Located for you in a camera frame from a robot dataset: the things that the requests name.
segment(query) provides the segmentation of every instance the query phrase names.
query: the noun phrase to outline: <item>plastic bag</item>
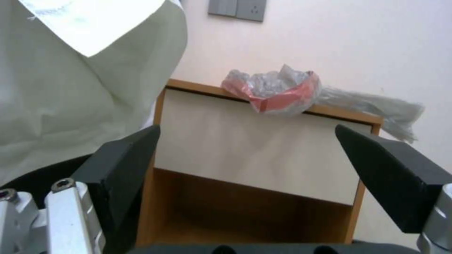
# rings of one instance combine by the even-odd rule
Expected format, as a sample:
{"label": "plastic bag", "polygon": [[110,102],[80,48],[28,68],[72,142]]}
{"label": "plastic bag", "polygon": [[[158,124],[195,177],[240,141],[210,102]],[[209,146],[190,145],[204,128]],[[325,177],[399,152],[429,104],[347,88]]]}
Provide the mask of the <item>plastic bag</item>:
{"label": "plastic bag", "polygon": [[259,113],[296,115],[311,107],[321,91],[319,77],[312,71],[294,71],[284,65],[281,71],[254,74],[229,72],[221,87],[246,99]]}
{"label": "plastic bag", "polygon": [[337,88],[323,88],[318,104],[346,108],[384,117],[382,129],[393,137],[413,143],[417,140],[411,126],[424,112],[419,103],[409,103],[401,99],[385,96],[349,92]]}
{"label": "plastic bag", "polygon": [[296,115],[316,103],[375,114],[384,117],[383,130],[409,143],[417,140],[411,126],[424,112],[424,106],[419,103],[332,87],[322,88],[314,72],[294,71],[287,65],[279,72],[251,77],[232,70],[221,87],[248,100],[259,113]]}

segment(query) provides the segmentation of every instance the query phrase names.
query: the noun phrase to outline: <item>switch panel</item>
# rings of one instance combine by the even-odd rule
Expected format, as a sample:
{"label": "switch panel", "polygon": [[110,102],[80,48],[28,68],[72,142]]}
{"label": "switch panel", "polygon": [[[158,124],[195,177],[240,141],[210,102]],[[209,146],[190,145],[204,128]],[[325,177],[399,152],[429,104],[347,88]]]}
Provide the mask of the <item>switch panel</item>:
{"label": "switch panel", "polygon": [[238,0],[236,17],[256,21],[264,20],[267,0]]}
{"label": "switch panel", "polygon": [[236,11],[237,0],[210,0],[210,14],[235,17]]}

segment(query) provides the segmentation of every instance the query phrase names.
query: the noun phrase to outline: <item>screw head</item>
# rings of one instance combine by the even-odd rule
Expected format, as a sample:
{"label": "screw head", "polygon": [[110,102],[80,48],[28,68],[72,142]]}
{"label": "screw head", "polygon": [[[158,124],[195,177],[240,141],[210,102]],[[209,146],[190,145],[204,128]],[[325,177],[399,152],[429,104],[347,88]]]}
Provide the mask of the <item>screw head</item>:
{"label": "screw head", "polygon": [[75,187],[75,181],[72,178],[63,178],[52,184],[51,190],[53,193]]}
{"label": "screw head", "polygon": [[0,190],[0,201],[16,202],[19,197],[15,189]]}

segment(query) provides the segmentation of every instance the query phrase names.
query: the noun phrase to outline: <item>white cloth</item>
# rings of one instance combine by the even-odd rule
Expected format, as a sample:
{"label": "white cloth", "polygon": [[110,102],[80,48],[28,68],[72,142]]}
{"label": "white cloth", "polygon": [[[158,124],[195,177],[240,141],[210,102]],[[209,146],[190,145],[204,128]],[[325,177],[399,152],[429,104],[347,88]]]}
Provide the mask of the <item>white cloth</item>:
{"label": "white cloth", "polygon": [[[136,8],[127,4],[123,12]],[[53,33],[60,28],[29,19],[17,0],[0,1],[0,184],[142,127],[187,43],[180,5],[166,0],[148,11],[131,31],[120,29],[119,39],[90,47],[89,54],[106,48],[87,58],[59,39],[67,34]],[[117,19],[114,25],[125,17],[106,18]],[[81,41],[81,48],[89,42]]]}

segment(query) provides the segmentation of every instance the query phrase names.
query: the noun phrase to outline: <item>cabinet drawer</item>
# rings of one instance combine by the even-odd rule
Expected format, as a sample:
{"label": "cabinet drawer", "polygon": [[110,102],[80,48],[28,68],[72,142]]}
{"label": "cabinet drawer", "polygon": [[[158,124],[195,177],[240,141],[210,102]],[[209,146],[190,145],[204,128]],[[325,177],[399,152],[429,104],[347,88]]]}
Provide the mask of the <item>cabinet drawer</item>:
{"label": "cabinet drawer", "polygon": [[167,89],[155,167],[352,205],[358,175],[337,141],[343,124],[257,114],[247,103]]}

